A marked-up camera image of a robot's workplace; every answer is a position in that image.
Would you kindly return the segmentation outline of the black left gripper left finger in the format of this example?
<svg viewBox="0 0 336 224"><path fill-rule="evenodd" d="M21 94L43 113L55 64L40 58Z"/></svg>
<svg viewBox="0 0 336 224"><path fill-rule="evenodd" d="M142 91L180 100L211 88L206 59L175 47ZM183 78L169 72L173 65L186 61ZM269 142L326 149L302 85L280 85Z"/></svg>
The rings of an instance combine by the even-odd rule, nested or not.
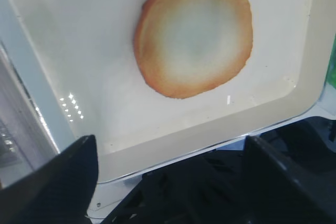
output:
<svg viewBox="0 0 336 224"><path fill-rule="evenodd" d="M1 190L1 223L89 223L98 174L96 138L83 136Z"/></svg>

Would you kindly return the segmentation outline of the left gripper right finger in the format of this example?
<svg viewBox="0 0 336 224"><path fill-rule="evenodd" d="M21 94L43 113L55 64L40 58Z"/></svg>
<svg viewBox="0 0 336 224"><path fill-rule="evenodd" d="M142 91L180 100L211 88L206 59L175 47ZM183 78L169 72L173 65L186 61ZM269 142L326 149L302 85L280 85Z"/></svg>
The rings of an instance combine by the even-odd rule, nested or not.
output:
<svg viewBox="0 0 336 224"><path fill-rule="evenodd" d="M257 223L335 223L335 185L247 136L244 190Z"/></svg>

